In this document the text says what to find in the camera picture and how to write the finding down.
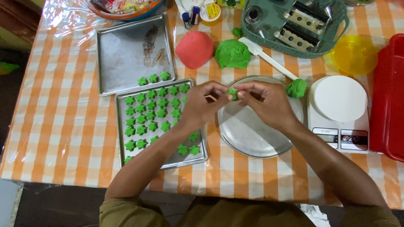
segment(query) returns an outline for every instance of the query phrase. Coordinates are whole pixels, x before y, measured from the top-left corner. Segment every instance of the yellow bowl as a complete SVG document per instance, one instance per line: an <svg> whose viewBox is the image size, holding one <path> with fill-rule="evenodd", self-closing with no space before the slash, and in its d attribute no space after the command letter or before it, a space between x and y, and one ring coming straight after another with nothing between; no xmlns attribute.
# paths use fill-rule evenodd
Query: yellow bowl
<svg viewBox="0 0 404 227"><path fill-rule="evenodd" d="M372 41L360 36L342 37L330 51L332 62L351 75L364 75L377 65L377 50Z"/></svg>

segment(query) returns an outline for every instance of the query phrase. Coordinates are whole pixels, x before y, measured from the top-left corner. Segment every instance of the digital kitchen scale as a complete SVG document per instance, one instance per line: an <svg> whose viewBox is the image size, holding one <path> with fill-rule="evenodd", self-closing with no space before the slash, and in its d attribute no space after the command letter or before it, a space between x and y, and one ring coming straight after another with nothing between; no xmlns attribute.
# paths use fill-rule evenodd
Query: digital kitchen scale
<svg viewBox="0 0 404 227"><path fill-rule="evenodd" d="M307 95L309 129L341 152L369 152L368 97L365 89L347 76L316 81Z"/></svg>

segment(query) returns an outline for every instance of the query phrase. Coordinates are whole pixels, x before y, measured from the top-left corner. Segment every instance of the metal baking tray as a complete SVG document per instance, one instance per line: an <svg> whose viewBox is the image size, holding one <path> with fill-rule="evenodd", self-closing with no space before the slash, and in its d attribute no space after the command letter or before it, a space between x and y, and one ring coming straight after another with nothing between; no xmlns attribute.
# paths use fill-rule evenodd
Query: metal baking tray
<svg viewBox="0 0 404 227"><path fill-rule="evenodd" d="M271 76L247 76L240 78L229 87L253 80L286 84ZM303 122L303 107L299 99L288 97L296 117ZM220 134L234 150L252 158L271 158L281 155L293 146L281 132L265 125L251 107L240 107L239 102L230 102L217 112Z"/></svg>
<svg viewBox="0 0 404 227"><path fill-rule="evenodd" d="M98 93L116 94L139 87L140 77L171 74L175 80L164 14L97 31Z"/></svg>
<svg viewBox="0 0 404 227"><path fill-rule="evenodd" d="M192 79L184 79L184 80L178 80L178 81L173 81L173 82L168 82L168 83L164 83L164 84L152 84L151 86L148 87L141 87L141 88L137 88L131 91L126 91L126 92L121 92L115 95L115 107L116 107L116 117L117 117L117 128L118 128L118 138L119 138L119 148L120 148L120 162L121 162L121 166L125 165L124 160L127 156L135 156L137 155L141 150L139 150L138 148L135 148L132 152L127 151L125 149L124 144L127 143L129 140L133 139L134 141L138 141L139 139L146 139L146 141L148 142L148 144L146 145L146 147L148 147L150 145L150 139L154 136L159 136L161 137L164 132L163 130L160 129L161 127L161 123L165 122L168 120L169 123L171 123L171 127L173 126L173 122L176 120L176 118L173 118L171 115L171 111L174 109L171 104L168 104L167 106L167 116L165 118L158 118L156 117L154 119L154 122L157 122L158 124L158 129L154 132L150 131L149 129L147 129L147 133L143 134L143 135L138 135L135 134L133 136L128 137L127 135L124 134L125 129L127 128L126 126L126 119L129 117L128 115L126 115L125 110L129 107L132 106L133 108L136 107L136 105L139 104L138 101L136 101L135 103L133 103L133 105L126 105L125 103L125 99L128 96L136 96L137 94L147 94L147 92L149 90L158 90L161 87L165 87L165 88L170 88L171 86L175 85L175 86L180 86L182 84L188 84L190 87L194 86L194 82L192 81ZM184 109L184 102L183 102L183 98L186 94L179 92L177 95L171 95L169 92L168 94L164 97L164 99L167 99L169 102L175 97L178 98L181 101L181 104L178 108L180 108L181 110ZM146 96L146 100L143 102L144 105L146 105L147 103L149 103L149 101L153 100L156 103L158 103L158 100L160 100L162 97L156 96L154 99L149 99ZM155 107L155 112L157 110L159 110L160 107L157 106ZM139 113L135 113L132 115L132 117L136 118L137 116L139 116ZM150 120L147 120L144 125L147 127L147 125L150 123ZM170 169L170 168L176 168L176 167L180 167L180 166L187 166L187 165L193 165L193 164L197 164L197 163L201 163L201 162L205 162L208 159L208 152L207 152L207 148L206 148L206 141L205 141L205 137L202 134L202 130L198 131L198 138L195 140L195 142L189 141L188 139L186 141L184 141L182 143L182 145L187 146L187 147L191 147L192 145L195 145L197 147L200 148L200 153L198 153L197 155L193 156L191 154L186 154L185 156L182 156L181 154L179 154L177 151L175 151L174 154L172 154L172 156L170 156L166 163L161 167L161 170L165 170L165 169Z"/></svg>

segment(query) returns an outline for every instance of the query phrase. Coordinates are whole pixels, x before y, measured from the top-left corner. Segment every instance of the checkered tablecloth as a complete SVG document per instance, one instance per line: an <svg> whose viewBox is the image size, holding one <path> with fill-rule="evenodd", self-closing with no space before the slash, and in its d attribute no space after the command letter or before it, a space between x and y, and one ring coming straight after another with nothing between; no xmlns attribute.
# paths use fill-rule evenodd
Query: checkered tablecloth
<svg viewBox="0 0 404 227"><path fill-rule="evenodd" d="M241 27L242 11L224 9L214 27L194 26L217 43L232 39ZM177 16L174 1L166 15L172 52L188 32ZM376 0L366 7L349 7L347 34L387 45L404 32L404 9L398 2ZM119 151L113 97L97 92L95 31L113 25L92 14L82 0L46 0L41 25L29 58L0 168L4 179L88 187L107 187L119 171ZM342 74L328 67L327 57L297 59L268 48L264 52L308 85L326 75ZM220 70L214 59L199 69L188 69L175 56L179 79L197 84L216 80L228 84L247 75L274 76L280 72L252 56L247 69ZM356 76L372 94L373 76ZM335 204L336 197L296 149L270 159L254 159L235 152L220 138L218 123L208 124L209 160L165 171L147 187L152 191L250 199ZM375 153L347 154L376 182L392 208L403 208L404 164Z"/></svg>

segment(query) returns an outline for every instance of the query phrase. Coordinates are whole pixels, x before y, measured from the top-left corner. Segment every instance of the red dough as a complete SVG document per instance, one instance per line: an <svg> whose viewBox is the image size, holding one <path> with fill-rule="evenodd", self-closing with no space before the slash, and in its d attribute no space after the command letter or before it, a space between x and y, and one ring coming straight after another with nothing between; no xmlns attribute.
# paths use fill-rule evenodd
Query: red dough
<svg viewBox="0 0 404 227"><path fill-rule="evenodd" d="M212 57L213 51L213 40L204 32L186 34L175 49L179 59L190 69L203 66Z"/></svg>

